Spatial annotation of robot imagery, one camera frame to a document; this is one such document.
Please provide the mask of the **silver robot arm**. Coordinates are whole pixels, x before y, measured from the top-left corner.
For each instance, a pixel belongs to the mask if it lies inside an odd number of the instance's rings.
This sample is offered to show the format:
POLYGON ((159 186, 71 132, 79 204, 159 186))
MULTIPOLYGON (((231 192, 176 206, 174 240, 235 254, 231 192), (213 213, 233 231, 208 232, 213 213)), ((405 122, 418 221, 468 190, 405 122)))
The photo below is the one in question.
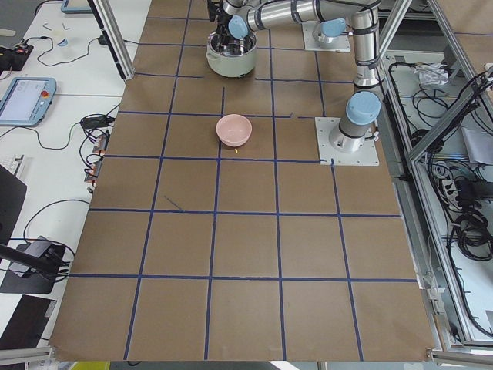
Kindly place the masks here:
POLYGON ((315 22, 312 36, 320 44, 332 43, 336 37, 342 35, 346 30, 346 19, 336 18, 324 22, 315 22))
POLYGON ((377 77, 379 51, 379 1, 208 1, 208 17, 223 44, 242 40, 257 31, 290 23, 317 21, 325 26, 336 19, 349 19, 353 31, 357 75, 355 93, 345 114, 329 134, 331 146, 342 153, 355 153, 381 111, 381 100, 370 89, 381 84, 377 77))

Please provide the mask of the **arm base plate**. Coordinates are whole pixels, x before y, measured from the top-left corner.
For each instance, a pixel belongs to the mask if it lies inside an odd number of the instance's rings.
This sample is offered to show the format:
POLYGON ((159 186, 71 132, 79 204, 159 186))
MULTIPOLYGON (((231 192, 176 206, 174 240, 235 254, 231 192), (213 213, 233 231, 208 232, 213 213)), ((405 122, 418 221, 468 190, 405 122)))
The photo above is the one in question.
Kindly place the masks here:
POLYGON ((345 136, 339 127, 339 117, 316 117, 319 162, 321 165, 375 167, 380 165, 371 129, 360 138, 345 136))
POLYGON ((350 52, 345 18, 325 22, 310 21, 302 25, 304 48, 308 51, 350 52))

